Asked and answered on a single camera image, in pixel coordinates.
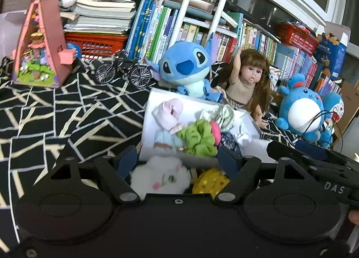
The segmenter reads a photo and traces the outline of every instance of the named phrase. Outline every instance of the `bicycle wheel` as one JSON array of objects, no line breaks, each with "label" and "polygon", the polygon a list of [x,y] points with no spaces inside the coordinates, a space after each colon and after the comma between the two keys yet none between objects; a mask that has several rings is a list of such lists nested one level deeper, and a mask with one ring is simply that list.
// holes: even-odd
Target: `bicycle wheel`
[{"label": "bicycle wheel", "polygon": [[133,86],[142,88],[148,85],[152,74],[147,66],[134,66],[129,72],[128,77]]},{"label": "bicycle wheel", "polygon": [[114,66],[110,63],[105,63],[95,70],[95,80],[98,84],[107,84],[111,82],[116,75]]}]

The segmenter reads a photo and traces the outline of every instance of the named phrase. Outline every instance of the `hand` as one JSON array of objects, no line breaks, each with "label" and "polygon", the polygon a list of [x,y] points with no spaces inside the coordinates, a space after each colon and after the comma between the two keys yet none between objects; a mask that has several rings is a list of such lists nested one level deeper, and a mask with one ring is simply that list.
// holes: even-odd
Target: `hand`
[{"label": "hand", "polygon": [[234,57],[233,68],[237,71],[241,69],[241,52],[242,52],[242,47],[239,47]]},{"label": "hand", "polygon": [[349,213],[349,220],[354,224],[359,226],[359,211],[352,210]]}]

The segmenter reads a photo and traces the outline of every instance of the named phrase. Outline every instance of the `miniature bicycle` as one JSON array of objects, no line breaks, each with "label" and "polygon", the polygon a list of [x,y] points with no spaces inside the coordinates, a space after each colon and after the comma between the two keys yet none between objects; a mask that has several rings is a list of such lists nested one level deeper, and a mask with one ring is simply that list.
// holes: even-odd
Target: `miniature bicycle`
[{"label": "miniature bicycle", "polygon": [[98,84],[107,84],[118,74],[122,75],[123,80],[130,81],[137,88],[146,87],[149,84],[152,78],[151,71],[148,65],[140,63],[140,58],[130,60],[125,50],[117,51],[113,57],[112,63],[104,62],[95,70],[95,81]]}]

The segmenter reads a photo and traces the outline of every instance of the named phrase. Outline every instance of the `pink scrunchie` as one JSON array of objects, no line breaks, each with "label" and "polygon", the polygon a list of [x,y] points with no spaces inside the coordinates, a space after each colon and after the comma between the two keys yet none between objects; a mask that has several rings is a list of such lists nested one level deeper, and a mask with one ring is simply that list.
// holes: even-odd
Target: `pink scrunchie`
[{"label": "pink scrunchie", "polygon": [[219,128],[219,125],[215,121],[211,121],[209,123],[212,127],[211,133],[214,136],[214,145],[218,146],[221,142],[221,129]]}]

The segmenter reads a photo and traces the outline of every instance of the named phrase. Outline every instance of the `miniature house model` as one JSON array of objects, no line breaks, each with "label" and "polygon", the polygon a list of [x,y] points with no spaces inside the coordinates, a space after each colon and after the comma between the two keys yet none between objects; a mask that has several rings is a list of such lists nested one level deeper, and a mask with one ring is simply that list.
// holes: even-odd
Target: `miniature house model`
[{"label": "miniature house model", "polygon": [[71,72],[75,53],[66,49],[58,0],[31,0],[13,51],[13,81],[58,88]]}]

